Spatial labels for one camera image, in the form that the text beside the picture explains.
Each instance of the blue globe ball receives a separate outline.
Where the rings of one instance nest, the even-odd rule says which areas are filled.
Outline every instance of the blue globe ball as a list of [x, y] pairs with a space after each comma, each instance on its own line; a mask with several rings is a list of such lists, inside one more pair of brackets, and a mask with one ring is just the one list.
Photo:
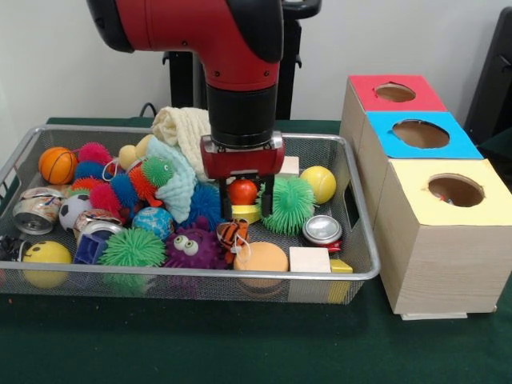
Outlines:
[[174, 232], [173, 216], [163, 208], [144, 208], [135, 215], [132, 227], [153, 232], [165, 241]]

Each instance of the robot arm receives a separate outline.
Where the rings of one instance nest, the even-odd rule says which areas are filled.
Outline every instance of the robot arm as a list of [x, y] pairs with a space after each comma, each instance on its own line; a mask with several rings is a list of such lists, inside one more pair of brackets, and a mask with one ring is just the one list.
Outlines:
[[285, 13], [311, 3], [281, 0], [87, 0], [105, 43], [121, 52], [192, 50], [204, 66], [211, 136], [202, 138], [206, 175], [218, 179], [229, 218], [226, 179], [266, 182], [262, 214], [272, 211], [274, 175], [284, 143], [274, 132]]

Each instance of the yellow tennis ball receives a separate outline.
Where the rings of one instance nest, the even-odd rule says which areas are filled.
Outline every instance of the yellow tennis ball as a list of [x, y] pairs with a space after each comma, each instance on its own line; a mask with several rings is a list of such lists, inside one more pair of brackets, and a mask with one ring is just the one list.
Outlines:
[[304, 170], [301, 179], [306, 180], [313, 188], [317, 204], [328, 202], [336, 193], [336, 178], [323, 166], [312, 166]]

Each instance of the cable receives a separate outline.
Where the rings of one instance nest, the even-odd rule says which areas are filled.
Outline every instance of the cable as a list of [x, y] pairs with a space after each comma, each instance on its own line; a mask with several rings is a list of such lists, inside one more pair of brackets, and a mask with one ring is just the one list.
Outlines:
[[141, 118], [144, 116], [144, 113], [146, 112], [147, 108], [151, 108], [151, 111], [153, 112], [153, 117], [156, 117], [157, 115], [157, 109], [154, 107], [154, 105], [150, 102], [147, 102], [146, 104], [144, 104], [144, 106], [142, 107], [141, 109], [141, 113], [138, 114], [138, 116]]

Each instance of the wire mesh tray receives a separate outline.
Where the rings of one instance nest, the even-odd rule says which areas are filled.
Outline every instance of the wire mesh tray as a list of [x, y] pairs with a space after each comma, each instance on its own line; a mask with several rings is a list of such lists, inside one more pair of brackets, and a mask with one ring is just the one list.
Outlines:
[[[73, 235], [59, 225], [49, 234], [31, 236], [20, 234], [13, 224], [12, 209], [20, 193], [45, 185], [38, 172], [39, 156], [52, 146], [74, 149], [90, 141], [100, 142], [116, 154], [121, 146], [138, 142], [147, 133], [148, 129], [92, 126], [46, 125], [32, 129], [0, 170], [0, 183], [7, 189], [0, 205], [0, 234], [30, 242], [55, 240], [75, 252]], [[286, 155], [299, 156], [301, 170], [324, 166], [334, 173], [338, 184], [336, 194], [317, 208], [315, 214], [328, 214], [342, 224], [342, 250], [331, 254], [331, 258], [349, 264], [353, 274], [0, 262], [0, 293], [348, 304], [364, 281], [377, 276], [380, 269], [354, 155], [339, 136], [284, 134], [283, 137]], [[250, 236], [251, 241], [280, 246], [287, 256], [291, 246], [303, 246], [299, 238], [272, 234], [260, 222], [251, 225]], [[58, 287], [40, 289], [24, 279], [28, 270], [42, 276], [65, 275], [66, 280]]]

